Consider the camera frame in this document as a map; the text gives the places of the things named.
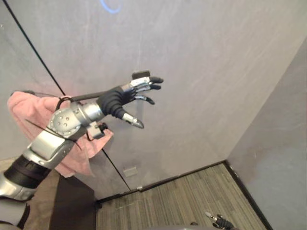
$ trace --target silver fingertip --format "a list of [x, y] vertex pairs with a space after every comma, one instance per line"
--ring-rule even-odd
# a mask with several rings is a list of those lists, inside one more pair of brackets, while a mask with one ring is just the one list
[[131, 116], [130, 114], [125, 113], [122, 118], [124, 121], [129, 122], [131, 125], [136, 126], [137, 128], [144, 128], [144, 124], [139, 119]]
[[206, 215], [207, 217], [209, 217], [209, 218], [212, 217], [212, 214], [211, 214], [210, 212], [205, 212], [205, 215]]
[[138, 120], [136, 122], [132, 123], [133, 126], [136, 126], [137, 128], [144, 128], [144, 124], [142, 121]]

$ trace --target wall outlet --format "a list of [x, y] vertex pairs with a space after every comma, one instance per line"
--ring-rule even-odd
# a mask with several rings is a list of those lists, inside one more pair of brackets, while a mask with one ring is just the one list
[[138, 174], [138, 170], [137, 170], [136, 167], [124, 169], [123, 172], [124, 172], [125, 177], [130, 177], [130, 176], [134, 176], [134, 175]]

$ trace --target black robotic glove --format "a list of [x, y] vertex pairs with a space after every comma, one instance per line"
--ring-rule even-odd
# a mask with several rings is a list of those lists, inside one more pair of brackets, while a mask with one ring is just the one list
[[128, 84], [117, 86], [104, 92], [96, 102], [105, 116], [112, 115], [127, 121], [133, 126], [144, 128], [142, 121], [125, 111], [123, 105], [134, 100], [144, 100], [154, 104], [151, 98], [141, 95], [139, 92], [161, 89], [161, 86], [157, 85], [157, 83], [162, 83], [163, 79], [151, 77], [149, 71], [134, 73], [132, 79]]
[[212, 225], [218, 229], [238, 230], [237, 228], [234, 227], [234, 225], [231, 222], [224, 219], [223, 216], [220, 214], [217, 214], [217, 217], [215, 217], [211, 213], [206, 212], [206, 216], [215, 221], [215, 223], [213, 223]]

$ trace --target black forearm segment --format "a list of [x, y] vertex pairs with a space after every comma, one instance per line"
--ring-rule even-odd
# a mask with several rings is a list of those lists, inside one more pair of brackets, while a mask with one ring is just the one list
[[20, 156], [4, 172], [4, 176], [15, 184], [27, 188], [37, 188], [51, 170]]

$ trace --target black baseboard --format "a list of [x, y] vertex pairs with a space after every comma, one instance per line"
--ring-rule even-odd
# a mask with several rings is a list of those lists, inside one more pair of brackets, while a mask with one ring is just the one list
[[251, 196], [251, 194], [249, 193], [249, 191], [247, 190], [247, 188], [245, 187], [245, 185], [243, 184], [241, 179], [238, 177], [236, 172], [232, 169], [232, 167], [230, 166], [229, 162], [226, 160], [226, 161], [223, 162], [223, 164], [225, 165], [226, 169], [229, 171], [230, 175], [232, 176], [232, 178], [234, 179], [236, 184], [241, 189], [242, 193], [244, 194], [244, 196], [248, 200], [248, 202], [251, 205], [251, 207], [254, 209], [255, 213], [257, 214], [257, 216], [259, 217], [259, 219], [261, 220], [261, 222], [263, 223], [265, 228], [267, 230], [273, 230], [272, 226], [270, 225], [268, 220], [265, 218], [263, 212], [260, 210], [260, 208], [257, 205], [256, 201], [253, 199], [253, 197]]
[[224, 161], [220, 161], [220, 162], [217, 162], [217, 163], [214, 163], [214, 164], [211, 164], [211, 165], [208, 165], [208, 166], [205, 166], [205, 167], [201, 167], [199, 169], [196, 169], [196, 170], [193, 170], [193, 171], [190, 171], [190, 172], [187, 172], [187, 173], [184, 173], [184, 174], [180, 174], [178, 176], [173, 176], [173, 177], [170, 177], [170, 178], [167, 178], [165, 180], [162, 180], [162, 181], [158, 181], [156, 183], [153, 183], [153, 184], [149, 184], [149, 185], [146, 185], [144, 186], [143, 188], [140, 188], [140, 189], [133, 189], [131, 191], [128, 191], [128, 192], [125, 192], [125, 193], [120, 193], [120, 194], [116, 194], [116, 195], [112, 195], [112, 196], [108, 196], [106, 198], [103, 198], [103, 199], [100, 199], [100, 200], [97, 200], [97, 203], [104, 203], [104, 202], [107, 202], [107, 201], [110, 201], [110, 200], [113, 200], [113, 199], [116, 199], [116, 198], [120, 198], [122, 196], [126, 196], [126, 195], [129, 195], [131, 193], [136, 193], [136, 192], [145, 192], [149, 189], [152, 189], [152, 188], [155, 188], [157, 186], [160, 186], [160, 185], [163, 185], [165, 183], [168, 183], [170, 181], [173, 181], [173, 180], [176, 180], [178, 178], [181, 178], [183, 176], [187, 176], [187, 175], [190, 175], [192, 173], [196, 173], [198, 171], [201, 171], [201, 170], [204, 170], [204, 169], [207, 169], [207, 168], [210, 168], [210, 167], [213, 167], [215, 165], [218, 165], [218, 164], [221, 164], [223, 163]]

